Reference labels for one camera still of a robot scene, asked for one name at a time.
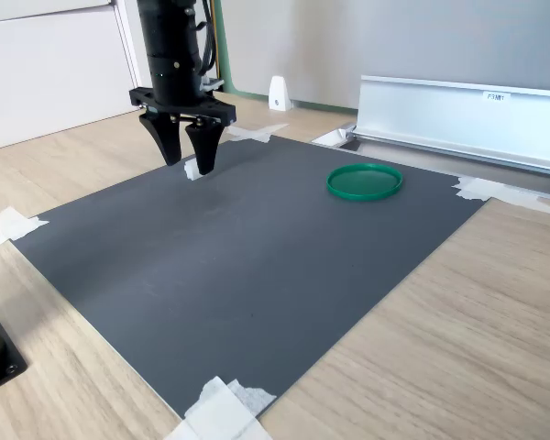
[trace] cable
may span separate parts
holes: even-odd
[[[203,12],[205,13],[206,20],[206,34],[205,47],[203,49],[202,68],[200,69],[199,73],[200,76],[204,76],[210,69],[214,67],[214,64],[216,63],[216,38],[214,34],[214,22],[212,21],[212,15],[210,14],[208,0],[202,0],[202,3]]]

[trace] black base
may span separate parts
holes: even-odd
[[[0,324],[0,336],[6,343],[6,351],[0,359],[0,386],[20,375],[27,369],[27,362],[18,352],[12,339],[6,333],[4,327]]]

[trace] gray wall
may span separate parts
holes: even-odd
[[[550,90],[550,0],[223,0],[232,81],[358,107],[361,74]]]

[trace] white label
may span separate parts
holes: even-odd
[[[503,104],[507,103],[510,99],[512,99],[511,93],[483,92],[483,101]]]

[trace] green trim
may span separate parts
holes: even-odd
[[[218,45],[218,61],[220,63],[220,77],[224,80],[224,91],[228,94],[237,94],[239,96],[244,96],[245,98],[267,101],[267,95],[241,92],[237,90],[234,84],[232,84],[232,73],[230,71],[230,63],[228,62],[228,46],[226,45],[226,33],[224,30],[224,17],[222,16],[222,0],[214,0],[214,11],[214,19],[216,23],[216,41]],[[320,110],[325,112],[345,113],[348,115],[356,115],[358,112],[354,108],[306,103],[304,101],[293,101],[293,105],[300,108],[309,108],[311,110]]]

